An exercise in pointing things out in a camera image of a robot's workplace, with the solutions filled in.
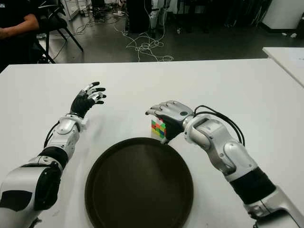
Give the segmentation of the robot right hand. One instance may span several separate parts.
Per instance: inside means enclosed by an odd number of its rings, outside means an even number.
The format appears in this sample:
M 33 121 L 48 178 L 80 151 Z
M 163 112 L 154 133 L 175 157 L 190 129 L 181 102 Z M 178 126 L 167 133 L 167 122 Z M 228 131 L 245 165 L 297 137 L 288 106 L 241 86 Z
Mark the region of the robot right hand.
M 193 118 L 194 111 L 180 102 L 170 100 L 152 106 L 145 114 L 153 115 L 164 122 L 166 135 L 161 143 L 167 144 L 184 131 L 184 122 Z

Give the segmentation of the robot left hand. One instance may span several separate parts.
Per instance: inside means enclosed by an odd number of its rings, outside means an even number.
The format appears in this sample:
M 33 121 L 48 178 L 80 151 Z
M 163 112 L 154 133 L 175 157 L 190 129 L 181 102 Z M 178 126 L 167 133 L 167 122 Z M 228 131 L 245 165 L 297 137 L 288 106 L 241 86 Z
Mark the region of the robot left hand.
M 106 98 L 104 94 L 106 89 L 99 87 L 99 85 L 100 82 L 92 82 L 81 89 L 74 98 L 69 113 L 84 118 L 94 105 L 102 105 L 104 103 L 103 99 Z

